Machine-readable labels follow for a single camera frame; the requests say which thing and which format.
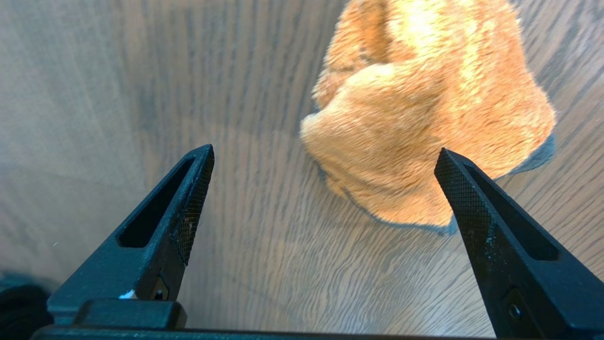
gray fabric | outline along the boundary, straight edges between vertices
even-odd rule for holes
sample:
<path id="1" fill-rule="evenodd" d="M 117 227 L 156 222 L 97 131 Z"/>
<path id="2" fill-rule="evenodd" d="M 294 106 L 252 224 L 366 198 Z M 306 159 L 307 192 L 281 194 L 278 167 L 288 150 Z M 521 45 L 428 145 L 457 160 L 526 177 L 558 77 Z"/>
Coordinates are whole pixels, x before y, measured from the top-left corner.
<path id="1" fill-rule="evenodd" d="M 522 164 L 510 172 L 511 175 L 536 169 L 549 162 L 556 153 L 556 138 L 550 134 L 545 142 L 533 152 Z"/>

screw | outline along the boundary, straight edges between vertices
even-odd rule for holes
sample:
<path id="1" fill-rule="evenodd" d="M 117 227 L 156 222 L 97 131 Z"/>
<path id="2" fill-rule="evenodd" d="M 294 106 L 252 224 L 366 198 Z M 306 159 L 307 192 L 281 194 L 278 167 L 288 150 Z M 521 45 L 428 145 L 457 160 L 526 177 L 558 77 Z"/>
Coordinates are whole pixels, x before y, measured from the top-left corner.
<path id="1" fill-rule="evenodd" d="M 512 317 L 512 319 L 514 319 L 514 321 L 520 320 L 520 316 L 522 315 L 520 309 L 515 304 L 510 305 L 510 307 L 507 309 L 507 313 Z"/>

plush fur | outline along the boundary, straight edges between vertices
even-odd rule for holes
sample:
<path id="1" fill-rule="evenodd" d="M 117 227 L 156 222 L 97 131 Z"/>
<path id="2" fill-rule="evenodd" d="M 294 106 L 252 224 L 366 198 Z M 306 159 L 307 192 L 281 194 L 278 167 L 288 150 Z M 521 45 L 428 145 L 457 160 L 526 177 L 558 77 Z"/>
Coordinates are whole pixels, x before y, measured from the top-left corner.
<path id="1" fill-rule="evenodd" d="M 449 224 L 442 147 L 497 178 L 555 123 L 505 0 L 350 1 L 313 97 L 300 136 L 329 188 L 394 224 Z"/>

wood grain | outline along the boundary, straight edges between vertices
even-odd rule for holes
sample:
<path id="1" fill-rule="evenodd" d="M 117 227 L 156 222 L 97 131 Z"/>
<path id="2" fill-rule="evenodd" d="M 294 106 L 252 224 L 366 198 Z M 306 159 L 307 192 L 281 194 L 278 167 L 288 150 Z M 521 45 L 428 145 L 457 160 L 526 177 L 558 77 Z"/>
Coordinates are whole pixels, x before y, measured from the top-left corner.
<path id="1" fill-rule="evenodd" d="M 0 1 L 0 268 L 62 282 L 212 143 L 189 327 L 492 336 L 459 234 L 374 222 L 298 140 L 342 5 Z M 604 7 L 517 5 L 559 149 L 501 184 L 604 278 Z"/>

wooden floor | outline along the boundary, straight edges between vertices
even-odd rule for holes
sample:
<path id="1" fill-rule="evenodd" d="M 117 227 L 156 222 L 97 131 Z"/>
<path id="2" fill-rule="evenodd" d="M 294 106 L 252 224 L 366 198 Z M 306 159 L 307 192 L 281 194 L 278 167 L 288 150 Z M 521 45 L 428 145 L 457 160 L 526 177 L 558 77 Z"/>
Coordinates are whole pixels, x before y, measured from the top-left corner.
<path id="1" fill-rule="evenodd" d="M 375 223 L 297 137 L 335 0 L 0 1 L 0 269 L 61 283 L 189 149 L 189 327 L 492 336 L 459 234 Z M 604 278 L 604 3 L 519 3 L 558 152 L 504 188 Z"/>

